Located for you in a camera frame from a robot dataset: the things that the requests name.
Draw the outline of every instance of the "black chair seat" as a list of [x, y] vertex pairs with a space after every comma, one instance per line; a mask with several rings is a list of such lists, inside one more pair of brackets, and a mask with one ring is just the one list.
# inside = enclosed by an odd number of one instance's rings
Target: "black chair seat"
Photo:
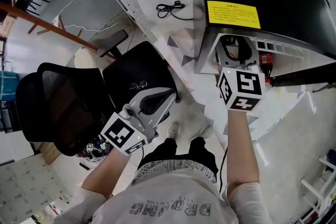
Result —
[[[136, 45], [103, 70], [103, 77], [110, 97], [120, 112], [124, 104], [141, 90], [156, 87], [177, 88], [166, 62], [147, 41]], [[147, 83], [144, 88], [138, 86], [142, 81]]]

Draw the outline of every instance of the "black and white marker cube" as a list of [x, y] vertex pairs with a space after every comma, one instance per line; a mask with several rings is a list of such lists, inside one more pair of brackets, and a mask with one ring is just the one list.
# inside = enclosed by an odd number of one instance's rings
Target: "black and white marker cube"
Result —
[[124, 155], [130, 155], [148, 144], [145, 135], [115, 112], [100, 134]]
[[228, 110], [252, 111], [265, 95], [265, 75], [223, 68], [218, 87]]
[[87, 151], [93, 151], [93, 144], [87, 144], [86, 150]]

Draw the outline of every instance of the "chair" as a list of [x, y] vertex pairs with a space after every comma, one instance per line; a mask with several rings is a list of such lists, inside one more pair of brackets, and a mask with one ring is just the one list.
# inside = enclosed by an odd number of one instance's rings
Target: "chair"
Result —
[[110, 52], [115, 58], [120, 58], [121, 53], [117, 46], [126, 39], [128, 39], [128, 35], [125, 30], [119, 30], [112, 36], [100, 40], [99, 44], [97, 45], [99, 57], [103, 57]]
[[28, 9], [29, 7], [31, 7], [32, 9], [36, 10], [36, 8], [33, 6], [33, 4], [37, 5], [37, 6], [41, 6], [40, 4], [34, 2], [34, 0], [18, 0], [16, 2], [16, 7], [23, 10], [23, 11], [33, 13], [33, 14], [39, 16], [38, 13], [33, 12], [32, 10]]
[[[105, 68], [103, 77], [98, 68], [42, 63], [19, 82], [17, 114], [28, 141], [54, 142], [60, 152], [73, 156], [100, 134], [113, 112], [155, 87], [169, 88], [170, 96], [177, 93], [164, 60], [149, 42], [142, 42]], [[166, 96], [156, 93], [140, 106], [144, 114], [155, 114], [162, 100]]]

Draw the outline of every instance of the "mesh chair back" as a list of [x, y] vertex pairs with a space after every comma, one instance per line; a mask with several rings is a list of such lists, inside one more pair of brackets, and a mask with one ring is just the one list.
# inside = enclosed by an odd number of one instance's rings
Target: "mesh chair back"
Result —
[[114, 112], [101, 73], [98, 68], [43, 63], [37, 74], [43, 85], [54, 143], [62, 153], [75, 155], [100, 134]]
[[53, 142], [50, 118], [46, 115], [37, 73], [21, 79], [15, 91], [16, 111], [21, 129], [29, 142]]

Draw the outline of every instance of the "red bottle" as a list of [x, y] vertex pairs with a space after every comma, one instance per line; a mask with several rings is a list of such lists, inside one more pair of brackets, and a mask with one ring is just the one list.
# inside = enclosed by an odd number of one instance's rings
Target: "red bottle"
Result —
[[271, 72], [273, 69], [272, 53], [266, 51], [259, 51], [259, 66], [265, 74], [265, 82], [271, 83]]

